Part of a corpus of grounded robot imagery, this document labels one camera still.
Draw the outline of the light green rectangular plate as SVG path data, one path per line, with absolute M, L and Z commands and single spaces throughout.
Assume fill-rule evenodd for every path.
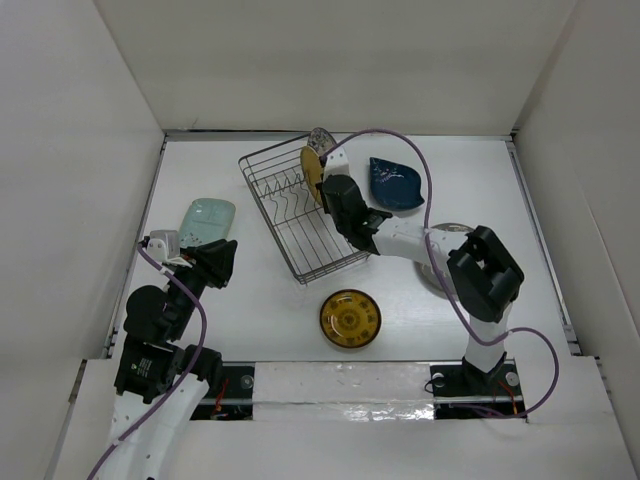
M 227 200 L 199 198 L 192 201 L 178 230 L 180 247 L 198 247 L 226 239 L 235 213 L 235 205 Z

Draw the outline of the dark blue leaf dish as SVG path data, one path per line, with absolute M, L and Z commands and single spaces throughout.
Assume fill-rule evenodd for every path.
M 392 211 L 408 211 L 420 207 L 422 180 L 413 168 L 385 159 L 369 158 L 369 188 L 373 198 Z

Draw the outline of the round bamboo woven plate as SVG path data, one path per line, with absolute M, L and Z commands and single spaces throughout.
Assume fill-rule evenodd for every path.
M 317 185 L 322 182 L 323 166 L 318 153 L 310 146 L 304 146 L 300 151 L 300 165 L 311 196 L 318 205 L 322 205 L 321 192 Z

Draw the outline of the blue floral round plate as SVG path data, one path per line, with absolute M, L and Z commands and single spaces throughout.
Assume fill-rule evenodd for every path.
M 337 141 L 333 135 L 323 127 L 315 127 L 312 129 L 307 140 L 307 145 L 319 156 L 325 155 L 336 144 Z

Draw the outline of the gold and black plate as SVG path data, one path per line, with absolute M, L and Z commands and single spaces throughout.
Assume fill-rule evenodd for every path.
M 343 289 L 331 294 L 319 311 L 319 325 L 325 339 L 345 350 L 366 348 L 382 327 L 378 303 L 367 293 Z

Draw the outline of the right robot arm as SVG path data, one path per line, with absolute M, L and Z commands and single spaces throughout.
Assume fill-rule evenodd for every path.
M 450 232 L 376 210 L 347 175 L 329 177 L 320 191 L 325 212 L 353 247 L 429 268 L 454 309 L 464 309 L 469 340 L 457 374 L 461 391 L 480 396 L 494 386 L 506 358 L 507 317 L 524 273 L 493 230 Z

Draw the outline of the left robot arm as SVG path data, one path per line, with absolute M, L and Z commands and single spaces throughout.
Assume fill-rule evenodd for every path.
M 225 288 L 238 244 L 216 240 L 178 248 L 145 237 L 138 254 L 166 278 L 127 299 L 108 447 L 91 479 L 161 479 L 199 402 L 223 387 L 222 356 L 205 347 L 203 292 Z

